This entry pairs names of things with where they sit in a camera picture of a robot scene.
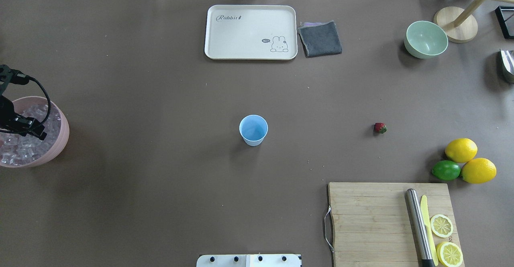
strawberry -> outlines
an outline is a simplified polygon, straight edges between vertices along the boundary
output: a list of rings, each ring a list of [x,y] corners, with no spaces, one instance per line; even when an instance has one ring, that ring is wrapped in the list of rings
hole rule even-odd
[[[383,122],[377,122],[375,124],[375,132],[377,132],[377,133],[387,132],[387,126]]]

ice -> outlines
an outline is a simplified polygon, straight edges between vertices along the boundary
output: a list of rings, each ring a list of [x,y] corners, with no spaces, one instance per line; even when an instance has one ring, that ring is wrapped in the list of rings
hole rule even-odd
[[[46,116],[47,110],[48,105],[38,104],[29,107],[21,115],[42,121]],[[48,152],[55,144],[61,130],[61,117],[55,108],[50,110],[50,115],[43,125],[45,126],[44,132],[47,133],[43,141],[29,134],[23,137],[19,134],[0,133],[2,163],[14,166],[25,165],[39,159]]]

green lime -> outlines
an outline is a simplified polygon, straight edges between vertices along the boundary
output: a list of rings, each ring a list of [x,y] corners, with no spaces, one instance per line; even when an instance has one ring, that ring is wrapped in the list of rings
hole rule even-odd
[[[461,167],[454,161],[440,161],[432,168],[432,174],[438,179],[451,181],[461,174]]]

round wooden base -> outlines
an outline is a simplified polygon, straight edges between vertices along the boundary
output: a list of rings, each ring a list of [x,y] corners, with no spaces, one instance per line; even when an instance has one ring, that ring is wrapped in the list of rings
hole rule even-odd
[[[446,35],[448,36],[448,40],[456,43],[464,43],[475,38],[479,31],[479,26],[477,24],[477,20],[470,15],[461,25],[455,27],[453,22],[459,15],[464,11],[464,9],[459,7],[446,7],[443,8],[434,16],[434,23],[441,27]]]

yellow lemon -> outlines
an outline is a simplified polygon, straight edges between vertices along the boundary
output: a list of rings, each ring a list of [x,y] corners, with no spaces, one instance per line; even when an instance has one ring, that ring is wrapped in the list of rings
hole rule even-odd
[[[496,166],[483,157],[472,159],[462,167],[461,177],[468,183],[485,183],[496,177]]]
[[[437,253],[439,262],[446,267],[458,267],[464,261],[461,248],[452,242],[439,243],[435,253]]]
[[[448,238],[453,233],[453,224],[450,218],[443,214],[437,214],[430,219],[432,232],[441,238]]]
[[[446,146],[445,153],[448,159],[456,163],[466,163],[477,155],[477,144],[470,139],[456,139]]]

